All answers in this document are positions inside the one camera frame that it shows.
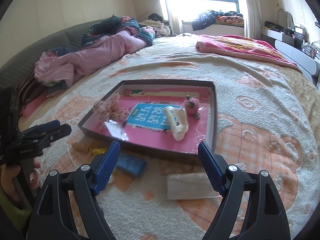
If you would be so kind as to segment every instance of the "white toy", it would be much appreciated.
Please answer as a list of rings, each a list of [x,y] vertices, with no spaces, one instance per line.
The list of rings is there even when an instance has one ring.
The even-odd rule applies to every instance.
[[[174,139],[176,141],[181,141],[189,130],[187,111],[184,108],[176,108],[172,106],[166,106],[163,111],[167,116]]]

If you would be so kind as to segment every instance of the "blue gripper pad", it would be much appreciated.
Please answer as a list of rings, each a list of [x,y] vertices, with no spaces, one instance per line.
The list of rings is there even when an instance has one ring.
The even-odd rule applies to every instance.
[[[93,171],[92,182],[94,184],[92,191],[95,195],[98,195],[106,188],[119,155],[120,144],[117,141],[113,141],[104,154],[97,155],[90,163]]]
[[[222,171],[219,168],[220,165],[213,158],[213,155],[215,154],[210,150],[209,146],[205,142],[199,143],[198,156],[200,158],[202,166],[204,167],[205,172],[207,173],[212,188],[215,191],[219,192],[221,196],[224,196],[226,188],[223,185],[222,177],[225,170]]]
[[[47,123],[39,125],[37,127],[37,132],[38,133],[44,133],[44,132],[47,132],[47,131],[49,131],[51,129],[57,128],[59,126],[60,126],[59,120],[53,120],[51,122],[47,122]]]

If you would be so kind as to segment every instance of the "human hand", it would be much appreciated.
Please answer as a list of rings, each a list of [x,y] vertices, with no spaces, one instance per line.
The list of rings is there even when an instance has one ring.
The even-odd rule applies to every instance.
[[[35,169],[40,168],[40,163],[36,159],[34,159],[33,167]],[[7,195],[9,200],[16,203],[19,203],[21,199],[16,191],[16,188],[14,187],[12,180],[19,174],[20,169],[21,167],[18,165],[6,166],[4,164],[2,166],[1,177],[0,177],[0,184],[1,184],[2,190]],[[31,189],[36,189],[39,187],[38,178],[39,178],[38,172],[36,170],[33,170],[33,172],[29,176]]]

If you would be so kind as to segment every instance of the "gray fabric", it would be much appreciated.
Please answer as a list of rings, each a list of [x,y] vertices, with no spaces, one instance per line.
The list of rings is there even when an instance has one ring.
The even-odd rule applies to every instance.
[[[53,33],[20,51],[0,67],[0,88],[17,87],[34,70],[46,49],[66,47],[79,50],[84,32],[102,20],[87,22]]]

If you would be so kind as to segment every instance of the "silver screw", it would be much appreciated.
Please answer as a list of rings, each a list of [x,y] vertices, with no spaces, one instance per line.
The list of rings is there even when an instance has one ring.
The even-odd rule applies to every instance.
[[[236,171],[238,169],[237,166],[235,166],[235,165],[230,165],[228,168],[231,171]]]
[[[49,175],[53,177],[53,176],[57,175],[57,173],[58,172],[56,170],[52,170],[49,172]]]
[[[88,169],[90,169],[90,166],[88,164],[85,164],[85,165],[81,166],[81,170],[82,171],[87,171]]]
[[[263,177],[268,177],[269,173],[267,171],[261,171]]]

